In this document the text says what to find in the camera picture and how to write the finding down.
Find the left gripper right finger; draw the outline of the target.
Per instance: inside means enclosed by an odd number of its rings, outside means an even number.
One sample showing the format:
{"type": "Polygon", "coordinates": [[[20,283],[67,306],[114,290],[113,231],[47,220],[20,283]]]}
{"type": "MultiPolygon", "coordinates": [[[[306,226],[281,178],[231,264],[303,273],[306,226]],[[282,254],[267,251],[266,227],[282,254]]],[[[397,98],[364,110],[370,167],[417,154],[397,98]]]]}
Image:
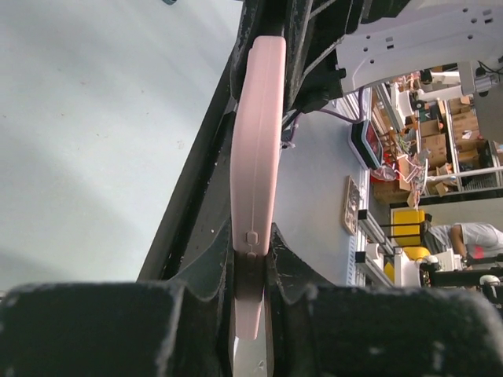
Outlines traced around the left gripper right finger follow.
{"type": "Polygon", "coordinates": [[[502,319],[481,294],[336,286],[293,253],[278,228],[266,271],[271,376],[502,373],[502,319]]]}

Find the pink phone case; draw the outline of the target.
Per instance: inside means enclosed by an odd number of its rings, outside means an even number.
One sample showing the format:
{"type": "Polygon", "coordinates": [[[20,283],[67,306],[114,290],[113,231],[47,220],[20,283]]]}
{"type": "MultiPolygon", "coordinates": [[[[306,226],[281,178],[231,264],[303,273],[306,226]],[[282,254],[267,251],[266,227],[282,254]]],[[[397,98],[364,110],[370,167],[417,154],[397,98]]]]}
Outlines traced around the pink phone case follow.
{"type": "Polygon", "coordinates": [[[281,149],[286,41],[259,36],[248,54],[230,156],[235,334],[255,339],[281,149]]]}

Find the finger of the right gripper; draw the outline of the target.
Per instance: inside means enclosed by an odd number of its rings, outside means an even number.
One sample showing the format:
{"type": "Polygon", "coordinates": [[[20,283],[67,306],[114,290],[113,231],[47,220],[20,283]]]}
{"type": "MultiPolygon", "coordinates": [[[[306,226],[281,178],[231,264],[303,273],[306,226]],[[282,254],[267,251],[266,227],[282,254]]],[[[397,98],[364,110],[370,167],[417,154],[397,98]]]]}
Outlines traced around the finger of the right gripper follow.
{"type": "Polygon", "coordinates": [[[336,47],[361,18],[360,1],[287,2],[284,112],[343,96],[346,70],[336,68],[336,47]]]}
{"type": "Polygon", "coordinates": [[[272,23],[270,14],[274,14],[272,3],[273,1],[267,0],[243,1],[229,74],[230,92],[236,101],[240,100],[243,90],[249,51],[259,36],[269,33],[272,23]]]}

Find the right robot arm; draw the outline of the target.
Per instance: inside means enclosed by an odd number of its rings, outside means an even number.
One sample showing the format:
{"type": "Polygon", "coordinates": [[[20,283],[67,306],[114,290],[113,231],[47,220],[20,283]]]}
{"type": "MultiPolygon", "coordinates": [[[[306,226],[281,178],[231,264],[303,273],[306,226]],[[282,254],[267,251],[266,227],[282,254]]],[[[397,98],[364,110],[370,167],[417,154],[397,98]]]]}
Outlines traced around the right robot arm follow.
{"type": "Polygon", "coordinates": [[[256,38],[286,41],[283,109],[422,68],[502,55],[499,1],[246,1],[230,64],[239,98],[256,38]]]}

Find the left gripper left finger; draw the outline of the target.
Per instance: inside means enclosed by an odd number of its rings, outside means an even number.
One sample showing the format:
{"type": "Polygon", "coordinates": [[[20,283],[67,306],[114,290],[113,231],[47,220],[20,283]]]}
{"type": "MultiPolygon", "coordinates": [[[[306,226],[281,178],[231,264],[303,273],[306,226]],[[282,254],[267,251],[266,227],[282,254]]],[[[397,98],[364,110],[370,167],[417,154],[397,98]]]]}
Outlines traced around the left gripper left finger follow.
{"type": "Polygon", "coordinates": [[[4,376],[229,376],[230,226],[167,281],[29,284],[1,303],[4,376]]]}

